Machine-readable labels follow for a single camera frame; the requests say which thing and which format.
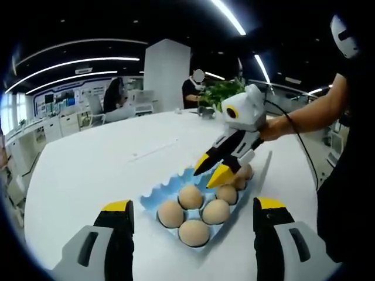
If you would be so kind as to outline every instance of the black sleeve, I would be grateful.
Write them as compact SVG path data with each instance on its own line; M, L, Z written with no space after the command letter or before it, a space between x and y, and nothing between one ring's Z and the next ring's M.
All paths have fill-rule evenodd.
M186 80L183 85L182 85L182 95L185 98L187 95L195 95L196 90L193 85L189 80Z

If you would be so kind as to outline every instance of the led light strip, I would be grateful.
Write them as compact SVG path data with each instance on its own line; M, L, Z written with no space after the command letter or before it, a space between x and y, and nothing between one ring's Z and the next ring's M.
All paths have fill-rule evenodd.
M65 43L62 43L62 44L54 45L54 46L45 48L41 51L38 51L38 52L24 58L20 62L18 62L16 64L16 66L19 66L20 64L22 64L25 61L31 59L32 57L35 57L38 54L42 54L42 53L44 53L46 51L49 51L49 50L53 50L53 49L60 48L60 47L63 47L63 46L68 46L68 45L71 45L71 44L86 43L86 42L100 42L100 41L105 41L105 42L129 42L129 43L138 43L138 44L145 44L145 45L148 44L147 42L142 42L142 41L129 40L129 39L116 39L116 38L92 38L92 39L75 40L75 41L70 41L70 42L65 42Z
M246 35L245 30L242 28L236 17L232 14L232 12L222 3L221 0L211 0L218 7L219 10L227 17L227 19L232 23L232 25L237 29L240 35Z
M59 82L62 82L62 81L66 81L66 80L69 80L69 79L80 78L80 77L85 77L85 76L92 76L92 75L100 75L100 74L113 74L113 73L117 73L117 71L116 70L115 71L102 71L102 72L86 73L86 74L81 74L81 75L66 77L66 78L63 78L63 79L60 79L60 80L56 80L56 81L53 81L53 82L41 85L39 87L36 87L35 89L32 89L31 91L28 91L26 93L26 95L28 95L28 94L30 94L32 92L35 92L35 91L37 91L37 90L39 90L41 88L47 87L49 85L52 85L52 84L55 84L55 83L59 83Z
M308 92L308 94L311 95L311 94L315 94L316 92L321 92L321 91L323 91L323 89L319 88L319 89L313 90L311 92Z
M268 77L267 71L265 70L264 64L263 64L262 60L260 59L260 56L256 54L254 57L257 60L257 62L259 64L259 67L263 72L263 76L264 76L266 82L271 83L270 78Z
M209 75L209 76L212 76L212 77L215 77L215 78L218 78L218 79L221 79L221 80L225 80L224 77L221 77L221 76L218 76L218 75L215 75L215 74L212 74L212 73L209 73L209 72L205 72L206 75Z
M35 75L38 75L42 72L45 72L45 71L48 71L48 70L51 70L51 69L54 69L54 68L57 68L57 67L61 67L61 66L68 66L69 64L74 64L74 63L85 63L85 62L88 62L88 61L99 61L99 60L128 60L128 61L139 61L139 58L137 57L95 57L93 59L84 59L84 60L73 60L73 61L68 61L67 63L60 63L60 64L57 64L55 66L51 66L51 67L48 67L48 68L45 68L45 69L42 69L42 70L39 70L37 71L36 73L33 73L19 81L17 81L15 84L11 85L6 91L5 93L8 93L9 91L11 91L14 87L16 87L17 85L19 85L20 83L26 81L27 79L30 79L31 77L35 76Z

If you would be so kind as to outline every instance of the white helmet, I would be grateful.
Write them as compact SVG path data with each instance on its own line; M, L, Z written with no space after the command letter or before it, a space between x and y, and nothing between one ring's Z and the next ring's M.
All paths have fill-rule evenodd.
M347 59L359 53L354 37L350 35L346 25L337 15L333 16L330 22L330 29L337 47Z

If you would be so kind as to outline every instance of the woman with long hair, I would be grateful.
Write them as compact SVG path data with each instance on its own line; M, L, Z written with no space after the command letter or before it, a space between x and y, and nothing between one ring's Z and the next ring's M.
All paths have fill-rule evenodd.
M106 122L116 122L135 116L135 110L127 99L122 78L113 79L104 95L103 110Z

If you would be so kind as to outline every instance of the window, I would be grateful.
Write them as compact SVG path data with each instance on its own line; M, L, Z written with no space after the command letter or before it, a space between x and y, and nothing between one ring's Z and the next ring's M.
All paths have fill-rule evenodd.
M26 114L26 95L18 93L17 94L17 124L20 123L21 120L27 119Z
M2 133L6 135L13 130L13 99L12 94L2 94L1 107L0 107L0 118L1 118L1 129Z

